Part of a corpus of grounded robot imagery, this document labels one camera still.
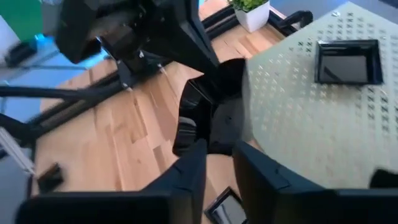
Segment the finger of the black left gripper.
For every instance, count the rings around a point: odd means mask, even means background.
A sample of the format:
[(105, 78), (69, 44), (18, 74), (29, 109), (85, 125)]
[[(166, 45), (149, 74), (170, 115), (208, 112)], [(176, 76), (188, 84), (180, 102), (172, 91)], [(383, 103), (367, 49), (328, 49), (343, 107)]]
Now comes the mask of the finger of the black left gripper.
[(174, 0), (173, 7), (178, 21), (175, 61), (202, 73), (214, 72), (220, 63), (199, 18), (198, 1)]

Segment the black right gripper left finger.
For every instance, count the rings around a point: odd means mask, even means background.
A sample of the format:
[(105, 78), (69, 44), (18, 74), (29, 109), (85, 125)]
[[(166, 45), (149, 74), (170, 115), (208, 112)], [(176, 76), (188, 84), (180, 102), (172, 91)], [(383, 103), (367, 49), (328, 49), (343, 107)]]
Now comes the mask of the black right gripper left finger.
[(22, 203), (16, 223), (201, 223), (206, 141), (198, 140), (140, 191), (52, 192)]

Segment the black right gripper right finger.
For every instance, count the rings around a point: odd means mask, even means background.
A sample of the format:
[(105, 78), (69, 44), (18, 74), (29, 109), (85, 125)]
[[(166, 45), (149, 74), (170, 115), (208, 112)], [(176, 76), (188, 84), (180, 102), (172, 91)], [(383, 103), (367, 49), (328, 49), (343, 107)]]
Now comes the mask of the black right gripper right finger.
[(233, 163), (249, 223), (397, 223), (397, 189), (328, 189), (245, 142)]

